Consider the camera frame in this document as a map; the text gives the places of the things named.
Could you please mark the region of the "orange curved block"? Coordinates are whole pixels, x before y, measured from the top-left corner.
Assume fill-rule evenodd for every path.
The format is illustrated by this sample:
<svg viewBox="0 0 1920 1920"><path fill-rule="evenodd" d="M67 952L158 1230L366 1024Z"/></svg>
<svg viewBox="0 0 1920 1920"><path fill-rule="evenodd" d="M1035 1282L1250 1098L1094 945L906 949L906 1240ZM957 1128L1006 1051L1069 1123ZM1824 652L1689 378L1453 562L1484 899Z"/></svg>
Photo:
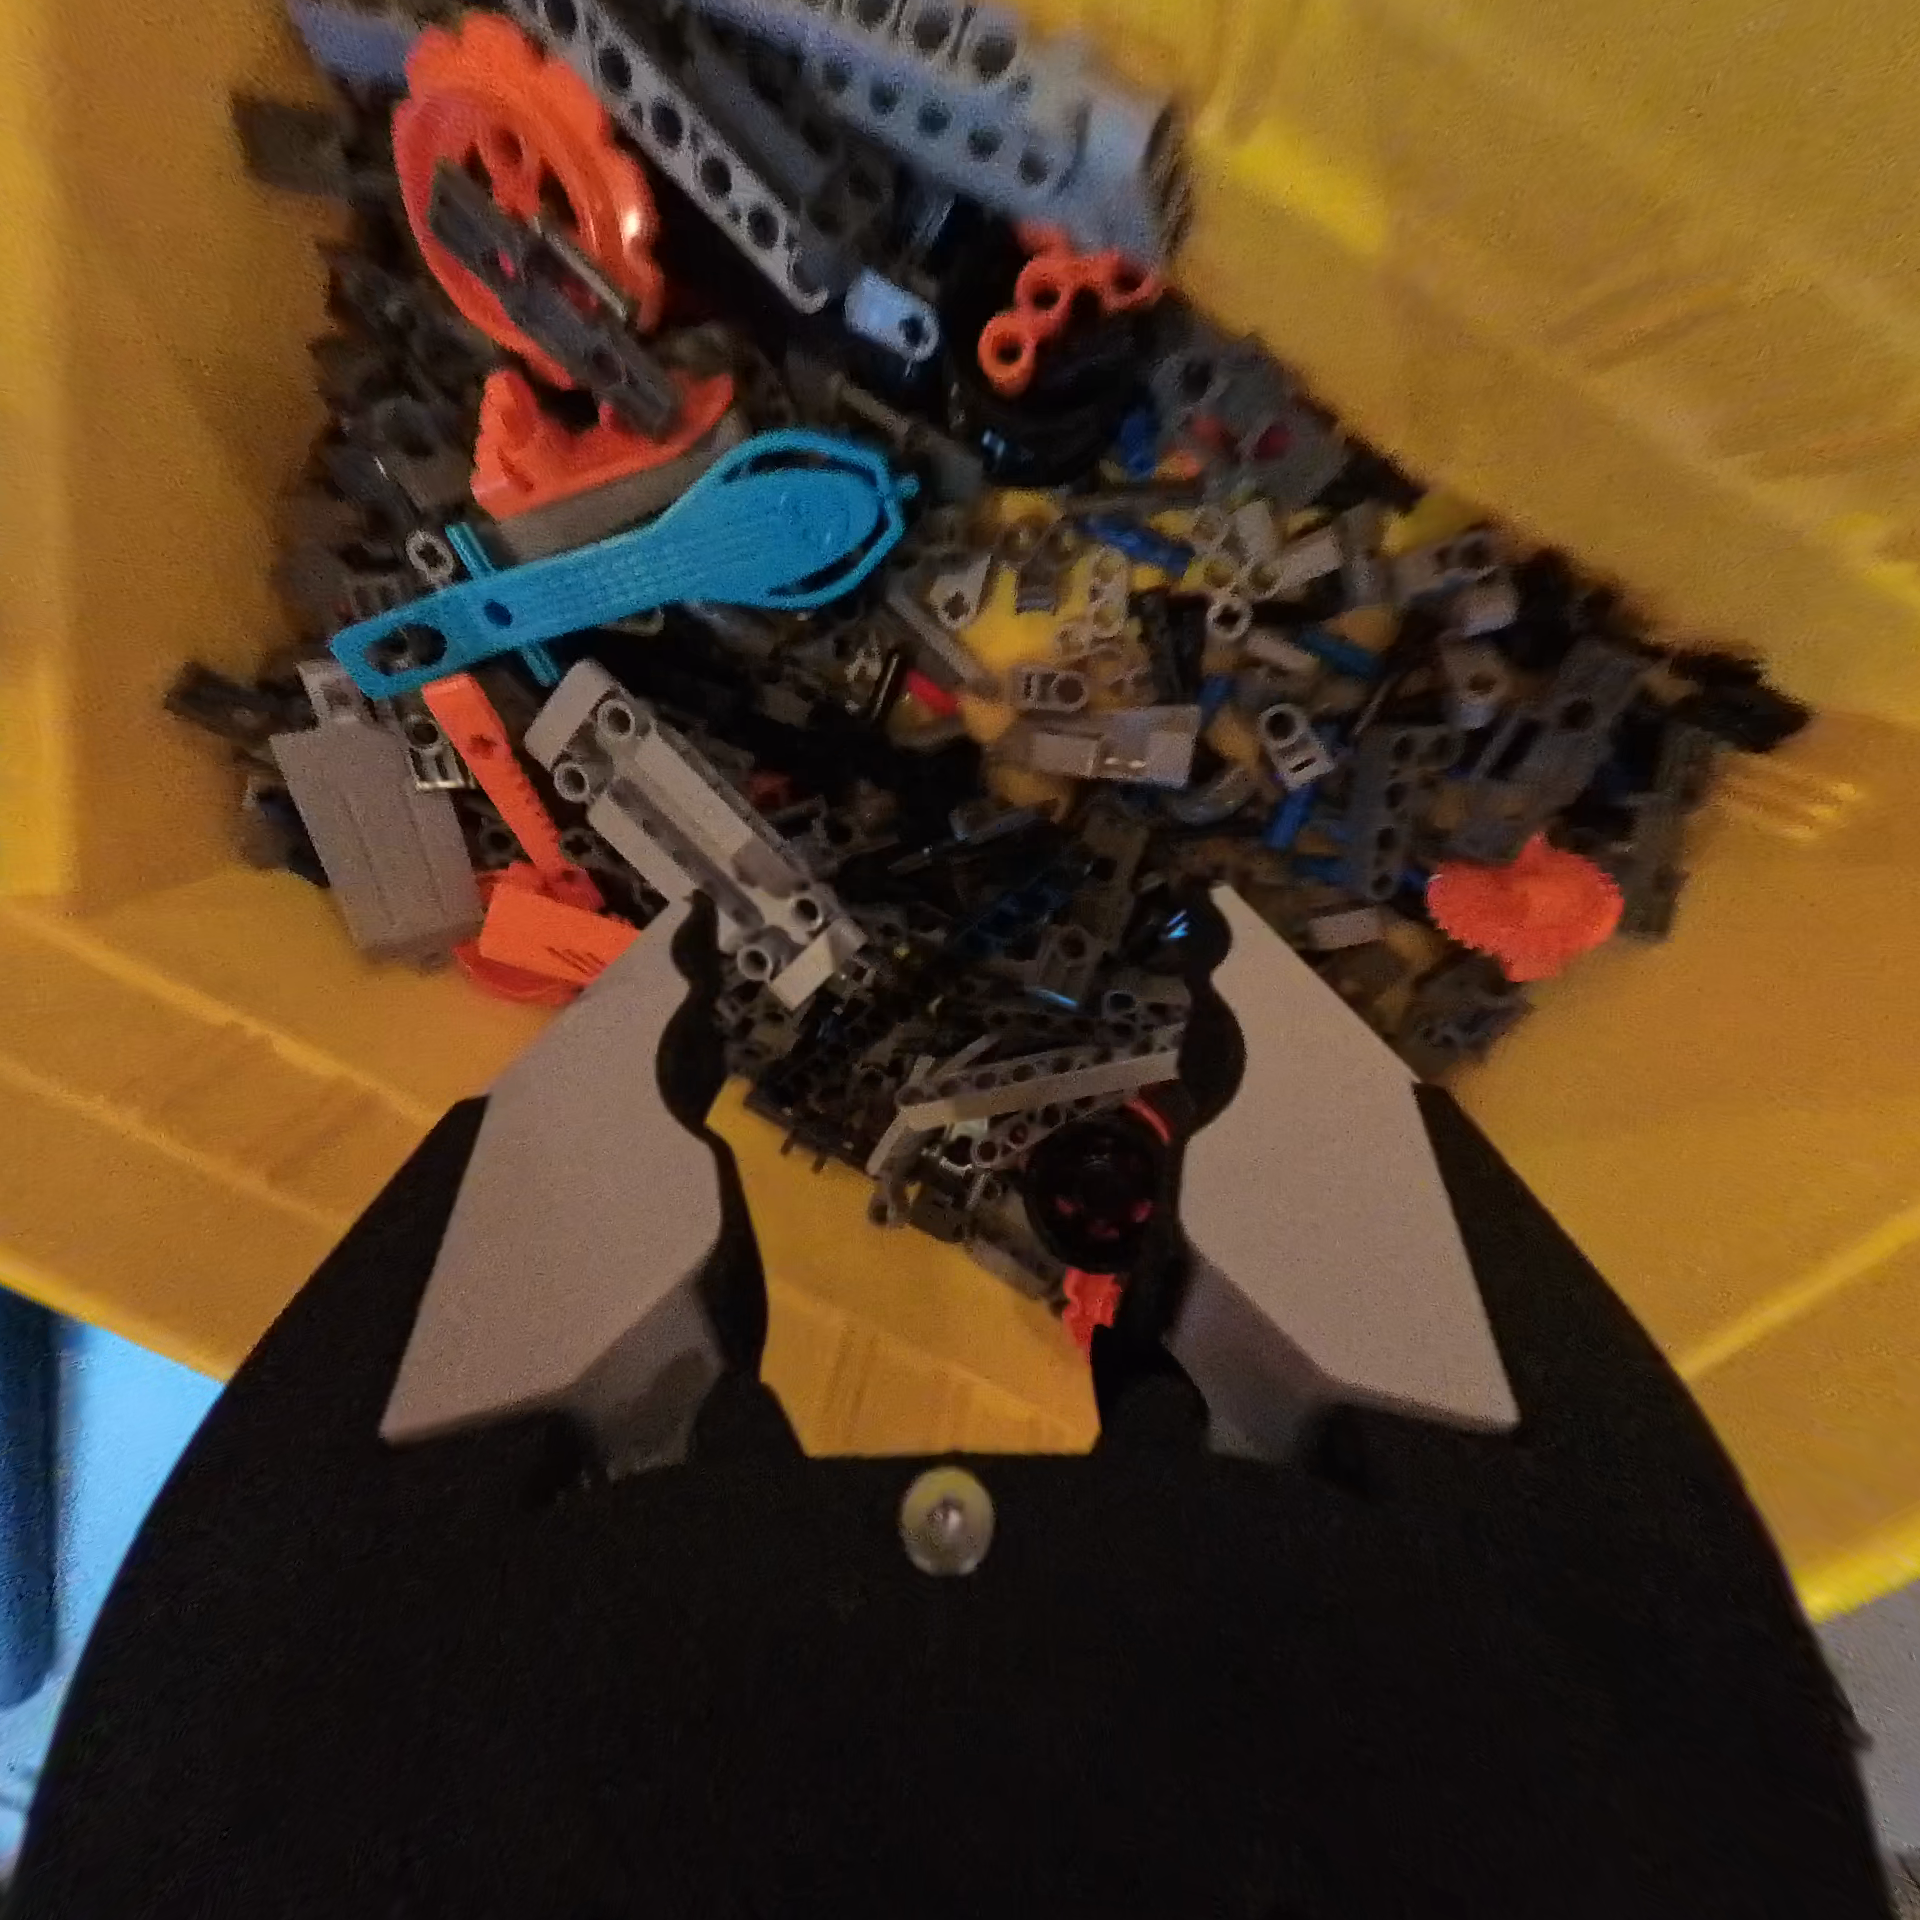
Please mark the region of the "orange curved block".
<svg viewBox="0 0 1920 1920"><path fill-rule="evenodd" d="M547 410L528 374L490 372L476 410L473 503L513 519L688 458L732 416L736 382L729 372L672 372L672 382L682 407L649 438L621 425L606 402L599 402L590 425L573 427Z"/></svg>

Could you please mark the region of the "orange fin panel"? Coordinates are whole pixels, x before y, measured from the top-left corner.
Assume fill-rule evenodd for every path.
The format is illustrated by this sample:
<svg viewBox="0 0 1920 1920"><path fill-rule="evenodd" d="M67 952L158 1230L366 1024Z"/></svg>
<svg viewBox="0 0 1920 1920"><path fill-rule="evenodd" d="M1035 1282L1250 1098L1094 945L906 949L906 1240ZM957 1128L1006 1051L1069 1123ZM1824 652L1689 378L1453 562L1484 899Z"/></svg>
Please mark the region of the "orange fin panel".
<svg viewBox="0 0 1920 1920"><path fill-rule="evenodd" d="M625 919L554 899L531 864L492 875L476 947L500 962L527 967L589 991L635 945L640 930Z"/></svg>

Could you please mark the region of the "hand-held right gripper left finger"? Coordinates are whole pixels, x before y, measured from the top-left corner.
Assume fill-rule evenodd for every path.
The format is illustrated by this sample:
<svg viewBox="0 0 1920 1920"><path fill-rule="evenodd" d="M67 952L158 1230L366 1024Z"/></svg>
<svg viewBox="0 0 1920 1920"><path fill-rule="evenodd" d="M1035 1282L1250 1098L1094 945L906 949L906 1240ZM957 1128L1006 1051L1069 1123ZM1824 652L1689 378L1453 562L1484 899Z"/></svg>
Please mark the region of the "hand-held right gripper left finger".
<svg viewBox="0 0 1920 1920"><path fill-rule="evenodd" d="M483 1104L380 1416L388 1445L554 1416L610 1477L679 1462L713 1388L759 1366L767 1299L713 1133L720 928L686 899Z"/></svg>

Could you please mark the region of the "dark grey short beam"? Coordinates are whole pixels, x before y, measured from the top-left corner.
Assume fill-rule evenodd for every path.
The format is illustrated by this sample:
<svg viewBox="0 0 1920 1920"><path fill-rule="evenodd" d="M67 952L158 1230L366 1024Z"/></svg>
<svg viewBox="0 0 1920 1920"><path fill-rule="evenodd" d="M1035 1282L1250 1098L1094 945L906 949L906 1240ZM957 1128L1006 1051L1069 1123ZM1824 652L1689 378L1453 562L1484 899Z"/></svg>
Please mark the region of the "dark grey short beam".
<svg viewBox="0 0 1920 1920"><path fill-rule="evenodd" d="M429 200L429 231L476 281L500 320L527 341L515 352L547 357L567 382L606 402L642 433L671 427L682 407L672 372L628 331L625 311L562 239L520 223L459 168L442 159Z"/></svg>

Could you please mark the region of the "yellow plastic bin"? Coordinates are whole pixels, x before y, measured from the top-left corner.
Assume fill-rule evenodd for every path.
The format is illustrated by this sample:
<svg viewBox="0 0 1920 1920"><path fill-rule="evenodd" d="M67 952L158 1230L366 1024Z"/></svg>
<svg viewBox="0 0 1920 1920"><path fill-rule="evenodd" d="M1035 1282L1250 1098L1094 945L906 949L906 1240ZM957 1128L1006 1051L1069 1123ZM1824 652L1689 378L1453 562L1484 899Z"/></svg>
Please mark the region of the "yellow plastic bin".
<svg viewBox="0 0 1920 1920"><path fill-rule="evenodd" d="M1403 467L1815 708L1675 930L1459 1085L1812 1615L1917 1578L1917 3L1035 3L1188 103L1188 281ZM313 209L278 3L2 3L2 1282L232 1370L536 1035L236 860L161 708L278 636Z"/></svg>

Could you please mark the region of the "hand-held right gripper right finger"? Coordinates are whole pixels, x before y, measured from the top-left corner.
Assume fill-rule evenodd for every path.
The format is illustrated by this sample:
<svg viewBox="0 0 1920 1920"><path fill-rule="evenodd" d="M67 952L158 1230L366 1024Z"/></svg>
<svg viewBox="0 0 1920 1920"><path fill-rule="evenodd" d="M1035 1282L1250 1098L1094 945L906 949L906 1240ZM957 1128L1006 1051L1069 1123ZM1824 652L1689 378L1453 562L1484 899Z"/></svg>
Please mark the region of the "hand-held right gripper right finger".
<svg viewBox="0 0 1920 1920"><path fill-rule="evenodd" d="M1188 905L1164 1199L1094 1333L1094 1453L1287 1462L1331 1414L1512 1438L1417 1078L1231 887Z"/></svg>

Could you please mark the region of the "wide grey holed frame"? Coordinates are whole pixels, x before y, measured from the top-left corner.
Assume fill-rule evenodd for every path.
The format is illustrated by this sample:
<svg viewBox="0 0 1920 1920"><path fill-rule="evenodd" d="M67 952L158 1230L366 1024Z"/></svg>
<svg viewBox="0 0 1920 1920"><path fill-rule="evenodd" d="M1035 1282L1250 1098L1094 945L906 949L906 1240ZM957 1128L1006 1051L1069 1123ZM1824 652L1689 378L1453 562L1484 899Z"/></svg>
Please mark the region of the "wide grey holed frame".
<svg viewBox="0 0 1920 1920"><path fill-rule="evenodd" d="M701 3L801 58L852 128L980 205L1164 269L1188 225L1169 95L996 3Z"/></svg>

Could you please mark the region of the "blue desk mat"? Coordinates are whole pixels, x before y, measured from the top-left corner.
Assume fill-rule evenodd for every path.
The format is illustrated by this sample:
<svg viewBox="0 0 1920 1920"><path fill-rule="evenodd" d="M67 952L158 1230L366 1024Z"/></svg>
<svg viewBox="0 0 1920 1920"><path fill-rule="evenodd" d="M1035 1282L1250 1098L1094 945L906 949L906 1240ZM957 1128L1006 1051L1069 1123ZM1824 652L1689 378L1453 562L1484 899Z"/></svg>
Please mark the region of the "blue desk mat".
<svg viewBox="0 0 1920 1920"><path fill-rule="evenodd" d="M108 1330L58 1353L56 1678L79 1666L113 1573L222 1381Z"/></svg>

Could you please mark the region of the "orange bevel gear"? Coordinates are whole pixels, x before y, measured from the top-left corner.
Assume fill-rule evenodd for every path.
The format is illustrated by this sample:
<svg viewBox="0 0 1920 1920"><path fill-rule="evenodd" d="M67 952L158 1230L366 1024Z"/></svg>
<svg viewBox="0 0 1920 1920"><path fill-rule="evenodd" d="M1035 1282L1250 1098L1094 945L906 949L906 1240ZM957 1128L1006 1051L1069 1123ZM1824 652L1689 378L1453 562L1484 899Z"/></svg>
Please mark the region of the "orange bevel gear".
<svg viewBox="0 0 1920 1920"><path fill-rule="evenodd" d="M1453 945L1528 987L1603 947L1623 922L1620 883L1534 832L1507 864L1448 860L1428 879L1428 919Z"/></svg>

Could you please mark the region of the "grey curved panel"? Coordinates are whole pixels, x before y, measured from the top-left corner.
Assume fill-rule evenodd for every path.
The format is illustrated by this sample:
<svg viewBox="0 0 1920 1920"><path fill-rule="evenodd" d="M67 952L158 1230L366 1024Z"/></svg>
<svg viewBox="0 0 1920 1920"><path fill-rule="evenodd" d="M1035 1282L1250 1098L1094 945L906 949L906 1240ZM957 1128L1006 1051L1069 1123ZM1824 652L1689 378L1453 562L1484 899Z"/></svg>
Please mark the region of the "grey curved panel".
<svg viewBox="0 0 1920 1920"><path fill-rule="evenodd" d="M418 787L407 745L339 663L304 660L296 680L313 723L269 747L353 947L377 962L452 960L486 913L455 804Z"/></svg>

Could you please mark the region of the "black round disc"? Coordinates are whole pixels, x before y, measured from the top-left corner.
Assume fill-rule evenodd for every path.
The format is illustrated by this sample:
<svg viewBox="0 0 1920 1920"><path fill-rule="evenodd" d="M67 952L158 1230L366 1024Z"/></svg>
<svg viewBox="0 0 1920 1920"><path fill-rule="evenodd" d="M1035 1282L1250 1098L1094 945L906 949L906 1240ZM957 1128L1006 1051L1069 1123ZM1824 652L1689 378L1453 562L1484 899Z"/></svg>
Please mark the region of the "black round disc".
<svg viewBox="0 0 1920 1920"><path fill-rule="evenodd" d="M1164 1176L1164 1130L1122 1108L1048 1133L1020 1173L1020 1196L1058 1265L1122 1278L1154 1235Z"/></svg>

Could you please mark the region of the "long grey pin-hole panel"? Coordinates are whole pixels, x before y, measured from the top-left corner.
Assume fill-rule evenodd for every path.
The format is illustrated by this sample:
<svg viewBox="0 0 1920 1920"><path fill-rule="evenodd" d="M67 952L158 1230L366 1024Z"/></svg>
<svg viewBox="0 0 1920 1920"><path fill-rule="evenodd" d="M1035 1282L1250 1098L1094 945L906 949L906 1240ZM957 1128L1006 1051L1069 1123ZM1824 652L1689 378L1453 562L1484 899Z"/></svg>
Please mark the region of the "long grey pin-hole panel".
<svg viewBox="0 0 1920 1920"><path fill-rule="evenodd" d="M664 900L701 894L716 909L720 949L788 1008L809 1004L867 949L868 934L828 883L599 663L565 672L522 745Z"/></svg>

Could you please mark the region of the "pile of small building parts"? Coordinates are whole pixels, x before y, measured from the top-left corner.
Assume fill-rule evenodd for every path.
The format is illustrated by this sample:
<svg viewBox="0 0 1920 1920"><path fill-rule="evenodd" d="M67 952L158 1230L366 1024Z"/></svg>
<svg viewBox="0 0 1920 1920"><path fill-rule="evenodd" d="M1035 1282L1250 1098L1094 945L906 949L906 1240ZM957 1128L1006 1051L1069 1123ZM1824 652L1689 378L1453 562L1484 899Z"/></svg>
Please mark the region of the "pile of small building parts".
<svg viewBox="0 0 1920 1920"><path fill-rule="evenodd" d="M821 611L682 604L466 671L510 728L577 879L554 899L638 930L664 909L527 754L527 728L590 660L682 733L827 879L867 949L801 1008L726 962L720 1028L747 1109L814 1165L861 1176L868 1218L967 1251L1064 1318L1077 1346L1122 1278L1058 1265L1020 1173L1073 1119L1145 1118L1176 1140L1172 1051L1188 1023L1188 893L1226 883L1419 1078L1478 1063L1533 1017L1533 987L1428 919L1448 860L1507 864L1534 832L1623 893L1612 945L1661 945L1702 812L1735 772L1812 728L1745 645L1661 632L1633 594L1507 519L1430 524L1428 481L1254 331L1227 331L1179 250L1151 269L1145 402L1060 487L1006 487L946 432L946 364L1060 228L1011 223L927 179L804 82L801 58L701 13L647 3L691 54L704 103L794 189L846 263L797 314L640 159L666 281L635 341L671 372L736 382L688 458L492 519L470 495L495 370L573 427L599 399L536 374L457 314L407 228L393 118L430 26L507 3L286 3L323 75L313 103L228 98L253 179L335 201L331 333L311 342L328 427L285 500L278 594L296 639L254 677L198 660L163 706L222 745L253 870L319 893L348 938L270 734L313 708L296 663L346 623L476 570L638 529L723 454L822 432L913 474L906 539ZM996 3L1039 33L1032 3ZM476 893L528 864L421 693L369 700L442 790Z"/></svg>

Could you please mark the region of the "blue plastic separator tool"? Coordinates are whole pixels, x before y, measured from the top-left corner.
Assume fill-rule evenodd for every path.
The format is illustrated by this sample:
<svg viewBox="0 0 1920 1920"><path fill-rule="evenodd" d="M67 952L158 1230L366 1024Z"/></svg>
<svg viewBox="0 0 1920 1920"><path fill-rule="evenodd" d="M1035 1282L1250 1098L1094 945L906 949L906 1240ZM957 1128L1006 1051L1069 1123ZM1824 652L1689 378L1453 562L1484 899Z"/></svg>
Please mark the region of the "blue plastic separator tool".
<svg viewBox="0 0 1920 1920"><path fill-rule="evenodd" d="M872 446L767 432L638 529L476 570L346 623L328 645L363 697L393 700L649 611L821 611L894 553L917 492L917 476Z"/></svg>

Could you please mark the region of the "orange round wheel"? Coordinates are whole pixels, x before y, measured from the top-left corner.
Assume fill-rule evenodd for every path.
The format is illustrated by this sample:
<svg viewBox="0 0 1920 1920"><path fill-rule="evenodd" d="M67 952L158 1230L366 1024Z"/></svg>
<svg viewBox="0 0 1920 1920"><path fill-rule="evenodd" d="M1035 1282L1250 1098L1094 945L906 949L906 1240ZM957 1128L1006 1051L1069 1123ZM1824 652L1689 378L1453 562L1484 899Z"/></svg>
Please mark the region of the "orange round wheel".
<svg viewBox="0 0 1920 1920"><path fill-rule="evenodd" d="M582 984L575 980L554 980L547 972L531 972L527 967L483 958L476 939L457 945L452 960L470 987L500 1004L562 1008L582 993Z"/></svg>

